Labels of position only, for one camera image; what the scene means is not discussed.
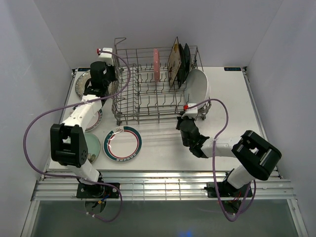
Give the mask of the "black floral square plate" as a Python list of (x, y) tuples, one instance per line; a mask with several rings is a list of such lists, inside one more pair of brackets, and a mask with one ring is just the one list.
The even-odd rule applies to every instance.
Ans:
[(186, 75), (185, 52), (181, 44), (179, 44), (179, 52), (180, 52), (181, 64), (177, 73), (177, 81), (178, 81), (178, 87), (180, 88), (185, 81), (185, 75)]

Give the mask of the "pink dotted scalloped plate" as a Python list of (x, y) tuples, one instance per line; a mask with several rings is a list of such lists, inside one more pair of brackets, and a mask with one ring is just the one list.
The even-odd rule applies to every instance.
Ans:
[(154, 79), (156, 83), (160, 81), (160, 62), (157, 48), (154, 48)]

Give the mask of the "grey wire dish rack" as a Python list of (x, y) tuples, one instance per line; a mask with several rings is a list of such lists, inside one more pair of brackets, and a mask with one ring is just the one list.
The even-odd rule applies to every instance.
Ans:
[(115, 38), (114, 52), (123, 61), (115, 59), (116, 76), (111, 87), (119, 94), (112, 102), (112, 113), (117, 125), (144, 121), (161, 122), (174, 119), (188, 104), (187, 84), (169, 84), (167, 62), (171, 47), (159, 47), (160, 80), (154, 79), (154, 49), (124, 48), (125, 38)]

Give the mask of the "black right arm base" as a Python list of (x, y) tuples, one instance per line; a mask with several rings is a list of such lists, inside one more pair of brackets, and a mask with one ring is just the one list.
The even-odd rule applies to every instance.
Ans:
[[(248, 188), (248, 185), (246, 184), (246, 185), (243, 185), (241, 188), (236, 189), (227, 182), (217, 182), (217, 186), (218, 186), (219, 196), (221, 198), (244, 197)], [(214, 182), (207, 182), (204, 189), (207, 191), (207, 196), (209, 198), (217, 197)]]

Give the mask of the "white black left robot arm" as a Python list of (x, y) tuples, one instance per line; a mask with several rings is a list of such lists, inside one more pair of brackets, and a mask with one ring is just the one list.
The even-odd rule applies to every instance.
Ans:
[(93, 197), (100, 197), (105, 186), (99, 182), (100, 173), (88, 160), (88, 147), (84, 132), (94, 115), (103, 107), (109, 95), (109, 85), (116, 80), (115, 67), (96, 61), (90, 65), (90, 78), (84, 84), (82, 105), (77, 105), (61, 124), (50, 129), (51, 158), (68, 167), (79, 179), (88, 184)]

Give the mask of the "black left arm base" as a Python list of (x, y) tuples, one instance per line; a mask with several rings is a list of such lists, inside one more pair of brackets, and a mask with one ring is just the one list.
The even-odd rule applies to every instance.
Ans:
[(119, 198), (117, 189), (79, 181), (76, 198)]

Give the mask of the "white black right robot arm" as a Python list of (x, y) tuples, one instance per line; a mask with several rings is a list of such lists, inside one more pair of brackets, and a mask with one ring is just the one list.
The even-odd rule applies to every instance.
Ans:
[(246, 192), (247, 185), (255, 180), (266, 181), (282, 157), (281, 152), (252, 130), (245, 131), (240, 138), (218, 139), (200, 134), (191, 114), (181, 112), (177, 116), (176, 129), (180, 131), (182, 143), (197, 158), (236, 158), (240, 166), (226, 173), (217, 183), (220, 197), (233, 197)]

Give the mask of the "cream floral square plate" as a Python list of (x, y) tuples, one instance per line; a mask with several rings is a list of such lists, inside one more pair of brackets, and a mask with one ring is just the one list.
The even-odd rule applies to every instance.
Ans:
[(167, 68), (168, 68), (169, 86), (170, 88), (172, 88), (174, 85), (174, 81), (177, 76), (178, 70), (181, 65), (178, 37), (176, 37), (174, 44), (172, 46), (167, 65), (168, 65)]

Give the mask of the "white oval plate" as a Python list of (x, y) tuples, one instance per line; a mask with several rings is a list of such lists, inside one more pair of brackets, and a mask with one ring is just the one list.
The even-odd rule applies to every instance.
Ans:
[(185, 101), (187, 104), (198, 104), (209, 99), (210, 84), (206, 74), (199, 69), (192, 69), (186, 79), (184, 90)]

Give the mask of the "white plate steam logo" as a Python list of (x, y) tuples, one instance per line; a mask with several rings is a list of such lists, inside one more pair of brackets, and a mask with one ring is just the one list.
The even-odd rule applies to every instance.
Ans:
[(119, 126), (109, 131), (103, 141), (105, 155), (114, 162), (128, 162), (140, 153), (142, 137), (130, 126)]

